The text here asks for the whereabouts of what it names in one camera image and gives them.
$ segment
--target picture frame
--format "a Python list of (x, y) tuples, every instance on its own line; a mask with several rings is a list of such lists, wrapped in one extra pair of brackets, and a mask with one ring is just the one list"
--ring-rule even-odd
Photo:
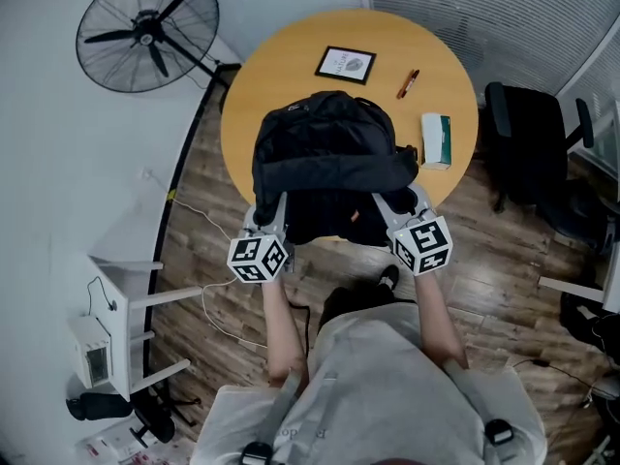
[(328, 46), (319, 62), (315, 76), (366, 84), (376, 53), (342, 46)]

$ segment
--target person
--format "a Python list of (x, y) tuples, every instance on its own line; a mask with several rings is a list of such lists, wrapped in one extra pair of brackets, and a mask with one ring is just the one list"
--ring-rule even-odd
[[(192, 465), (542, 464), (543, 424), (514, 370), (470, 370), (434, 272), (415, 281), (417, 302), (394, 297), (395, 265), (376, 287), (336, 289), (307, 362), (282, 278), (264, 283), (270, 387), (221, 388)], [(292, 374), (298, 398), (267, 424)], [(493, 443), (497, 421), (509, 432)], [(257, 441), (270, 461), (241, 459)]]

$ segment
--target black shoe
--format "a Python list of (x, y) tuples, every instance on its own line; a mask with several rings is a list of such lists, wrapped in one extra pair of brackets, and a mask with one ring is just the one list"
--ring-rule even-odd
[(396, 285), (398, 284), (399, 275), (400, 272), (398, 271), (398, 267), (396, 265), (389, 265), (381, 273), (381, 277), (379, 278), (379, 284), (386, 284), (392, 291), (394, 291)]

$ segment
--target tissue box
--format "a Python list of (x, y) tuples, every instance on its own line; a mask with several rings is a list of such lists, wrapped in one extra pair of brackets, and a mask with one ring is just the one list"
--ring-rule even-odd
[(422, 167), (444, 171), (452, 163), (450, 118), (439, 113), (422, 114)]

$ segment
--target black bag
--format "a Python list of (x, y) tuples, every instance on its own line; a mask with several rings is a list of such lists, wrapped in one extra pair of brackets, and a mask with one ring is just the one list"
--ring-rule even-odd
[(371, 193), (399, 213), (413, 211), (408, 189), (418, 175), (416, 150), (397, 149), (388, 115), (344, 91), (323, 91), (264, 119), (252, 166), (256, 213), (264, 226), (288, 192), (287, 239), (303, 244), (338, 235), (383, 246), (386, 224)]

